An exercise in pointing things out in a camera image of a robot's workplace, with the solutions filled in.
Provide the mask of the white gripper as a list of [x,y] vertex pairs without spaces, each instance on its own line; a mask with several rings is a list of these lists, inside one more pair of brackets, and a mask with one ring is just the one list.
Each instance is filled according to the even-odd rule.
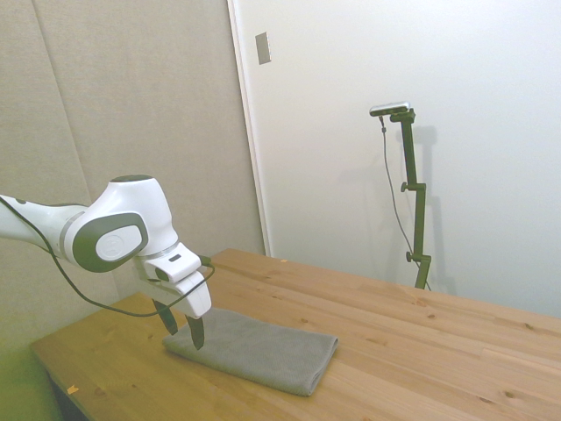
[[160,257],[145,260],[135,258],[140,277],[140,290],[153,300],[154,308],[170,335],[179,328],[168,307],[178,299],[175,309],[185,314],[191,339],[196,350],[204,346],[205,332],[202,316],[211,307],[209,290],[199,271],[200,260],[195,257]]

